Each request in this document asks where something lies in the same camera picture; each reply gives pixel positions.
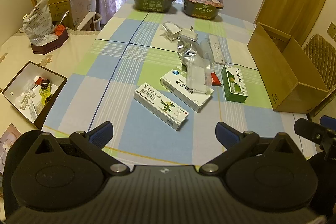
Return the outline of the white blue medicine box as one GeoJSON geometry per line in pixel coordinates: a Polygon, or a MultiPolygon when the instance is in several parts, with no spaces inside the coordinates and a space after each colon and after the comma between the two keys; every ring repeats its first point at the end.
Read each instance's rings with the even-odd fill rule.
{"type": "Polygon", "coordinates": [[[186,72],[182,71],[181,67],[176,67],[161,77],[160,84],[195,112],[199,112],[210,100],[214,90],[210,88],[206,93],[195,91],[187,86],[186,76],[186,72]]]}

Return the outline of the small red packet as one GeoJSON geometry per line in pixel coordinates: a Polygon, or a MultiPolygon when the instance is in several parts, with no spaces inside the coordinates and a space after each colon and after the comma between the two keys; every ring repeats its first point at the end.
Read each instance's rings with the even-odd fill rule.
{"type": "Polygon", "coordinates": [[[212,82],[212,86],[222,85],[215,72],[211,73],[211,82],[212,82]]]}

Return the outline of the clear plastic sleeve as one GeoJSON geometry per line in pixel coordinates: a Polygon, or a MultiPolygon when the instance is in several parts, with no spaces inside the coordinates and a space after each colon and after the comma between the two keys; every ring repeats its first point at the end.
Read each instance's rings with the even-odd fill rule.
{"type": "Polygon", "coordinates": [[[214,55],[213,55],[213,51],[210,47],[210,42],[209,39],[203,39],[200,43],[199,46],[201,48],[201,50],[203,51],[203,58],[207,59],[210,62],[210,65],[212,67],[212,69],[214,69],[214,55]]]}

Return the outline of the white ointment box green lizard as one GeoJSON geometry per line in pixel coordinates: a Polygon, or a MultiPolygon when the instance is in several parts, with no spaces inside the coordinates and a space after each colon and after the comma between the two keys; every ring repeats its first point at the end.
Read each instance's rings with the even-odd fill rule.
{"type": "Polygon", "coordinates": [[[148,83],[143,83],[134,91],[134,99],[177,131],[189,115],[188,111],[148,83]]]}

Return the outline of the checkered tablecloth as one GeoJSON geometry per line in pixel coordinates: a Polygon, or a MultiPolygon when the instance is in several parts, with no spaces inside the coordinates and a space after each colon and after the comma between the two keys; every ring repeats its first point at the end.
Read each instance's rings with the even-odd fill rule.
{"type": "Polygon", "coordinates": [[[224,151],[215,136],[219,121],[266,137],[286,132],[303,154],[311,157],[315,145],[297,136],[293,129],[301,115],[272,109],[247,48],[254,29],[254,24],[225,14],[215,20],[189,17],[180,4],[167,13],[141,12],[128,0],[68,77],[43,128],[55,136],[66,136],[110,121],[114,135],[105,150],[130,165],[203,165],[224,151]],[[168,21],[192,28],[199,40],[210,35],[219,39],[226,64],[243,73],[248,89],[244,103],[227,101],[224,89],[216,86],[201,110],[189,109],[187,120],[174,130],[134,99],[134,91],[148,83],[186,107],[160,83],[163,75],[181,63],[177,45],[164,36],[162,24],[168,21]]]}

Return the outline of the brown cardboard box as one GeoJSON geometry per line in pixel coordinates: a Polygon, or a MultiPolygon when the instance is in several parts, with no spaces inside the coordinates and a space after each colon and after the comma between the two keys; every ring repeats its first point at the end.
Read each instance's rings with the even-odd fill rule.
{"type": "Polygon", "coordinates": [[[274,111],[308,114],[327,96],[321,75],[293,36],[258,23],[247,47],[274,111]]]}

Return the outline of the quilted brown chair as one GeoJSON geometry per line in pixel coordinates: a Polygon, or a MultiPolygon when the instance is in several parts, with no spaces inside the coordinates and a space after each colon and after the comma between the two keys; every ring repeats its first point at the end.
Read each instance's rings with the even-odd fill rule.
{"type": "Polygon", "coordinates": [[[335,48],[320,34],[316,34],[307,42],[303,51],[318,70],[328,89],[327,96],[309,113],[313,118],[335,98],[335,48]]]}

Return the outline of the right instant noodle bowl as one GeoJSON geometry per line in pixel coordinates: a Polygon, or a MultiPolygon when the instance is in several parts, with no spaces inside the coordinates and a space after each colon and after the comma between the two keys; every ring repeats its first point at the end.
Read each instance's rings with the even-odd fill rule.
{"type": "Polygon", "coordinates": [[[183,0],[185,14],[194,18],[213,20],[221,9],[223,4],[218,0],[183,0]]]}

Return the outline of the dark wooden tray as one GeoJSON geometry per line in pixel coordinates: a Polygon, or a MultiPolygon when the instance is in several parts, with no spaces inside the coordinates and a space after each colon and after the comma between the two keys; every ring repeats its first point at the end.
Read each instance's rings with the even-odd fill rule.
{"type": "Polygon", "coordinates": [[[66,40],[69,38],[67,29],[64,29],[60,36],[54,35],[55,38],[48,43],[43,42],[42,45],[33,45],[31,44],[31,49],[34,54],[45,55],[50,53],[58,48],[60,48],[66,40]]]}

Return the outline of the green medicine box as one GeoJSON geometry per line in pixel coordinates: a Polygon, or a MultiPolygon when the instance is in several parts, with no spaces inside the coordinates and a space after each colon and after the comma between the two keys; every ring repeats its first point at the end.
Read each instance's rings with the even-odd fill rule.
{"type": "Polygon", "coordinates": [[[248,98],[247,89],[240,68],[224,65],[222,69],[224,94],[227,101],[244,103],[248,98]]]}

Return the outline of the cardboard box in corner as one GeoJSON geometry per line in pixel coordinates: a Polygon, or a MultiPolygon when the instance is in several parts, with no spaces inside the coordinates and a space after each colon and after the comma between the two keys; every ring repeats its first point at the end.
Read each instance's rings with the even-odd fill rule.
{"type": "Polygon", "coordinates": [[[60,23],[64,14],[63,24],[72,29],[78,28],[89,12],[88,0],[49,0],[49,9],[54,23],[60,23]]]}

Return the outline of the silver foil bag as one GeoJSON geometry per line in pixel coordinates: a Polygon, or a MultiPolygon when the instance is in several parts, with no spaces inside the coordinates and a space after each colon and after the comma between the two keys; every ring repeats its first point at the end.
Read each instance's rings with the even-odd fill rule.
{"type": "Polygon", "coordinates": [[[187,66],[191,57],[201,56],[201,48],[199,44],[185,35],[179,35],[177,38],[178,56],[183,66],[187,66]]]}

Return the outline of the beige side tablecloth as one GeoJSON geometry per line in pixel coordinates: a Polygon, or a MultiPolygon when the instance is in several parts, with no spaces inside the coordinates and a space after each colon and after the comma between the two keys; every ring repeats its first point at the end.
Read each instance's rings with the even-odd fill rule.
{"type": "Polygon", "coordinates": [[[28,37],[18,32],[1,45],[1,133],[14,126],[20,133],[41,129],[70,75],[98,36],[98,31],[68,31],[68,39],[60,48],[45,55],[34,54],[28,37]],[[52,83],[52,99],[37,119],[30,110],[15,106],[19,96],[33,88],[34,78],[52,83]]]}

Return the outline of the white power adapter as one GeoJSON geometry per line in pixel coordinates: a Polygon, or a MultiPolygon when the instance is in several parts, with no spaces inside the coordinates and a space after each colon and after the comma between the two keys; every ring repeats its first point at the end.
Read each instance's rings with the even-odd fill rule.
{"type": "Polygon", "coordinates": [[[193,30],[189,30],[187,28],[183,28],[179,32],[179,37],[184,37],[184,38],[190,39],[194,42],[198,41],[198,34],[196,32],[194,32],[193,30]]]}

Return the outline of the clear plastic case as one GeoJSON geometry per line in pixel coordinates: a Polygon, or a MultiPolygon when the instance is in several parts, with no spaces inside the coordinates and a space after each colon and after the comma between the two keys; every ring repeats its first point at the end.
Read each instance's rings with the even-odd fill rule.
{"type": "Polygon", "coordinates": [[[208,93],[212,87],[211,63],[208,59],[191,56],[187,62],[187,87],[198,93],[208,93]]]}

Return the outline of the open box of small items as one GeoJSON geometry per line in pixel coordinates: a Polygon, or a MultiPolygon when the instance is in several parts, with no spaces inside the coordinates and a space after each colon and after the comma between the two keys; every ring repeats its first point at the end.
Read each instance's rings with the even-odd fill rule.
{"type": "Polygon", "coordinates": [[[67,78],[28,61],[2,94],[36,128],[42,129],[67,78]]]}

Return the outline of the white remote control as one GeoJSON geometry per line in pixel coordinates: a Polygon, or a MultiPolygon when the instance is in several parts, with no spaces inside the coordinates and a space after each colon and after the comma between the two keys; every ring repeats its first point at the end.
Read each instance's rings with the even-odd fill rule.
{"type": "Polygon", "coordinates": [[[221,44],[217,36],[209,35],[210,48],[213,52],[214,62],[216,64],[225,65],[225,58],[222,53],[221,44]]]}

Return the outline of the clear plastic blister packaging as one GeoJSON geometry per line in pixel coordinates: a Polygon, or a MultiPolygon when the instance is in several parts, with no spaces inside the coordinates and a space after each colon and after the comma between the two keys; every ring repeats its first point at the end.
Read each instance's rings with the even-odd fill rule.
{"type": "Polygon", "coordinates": [[[182,28],[176,25],[173,22],[165,22],[162,24],[164,32],[164,37],[170,40],[171,42],[176,40],[179,33],[182,31],[182,28]]]}

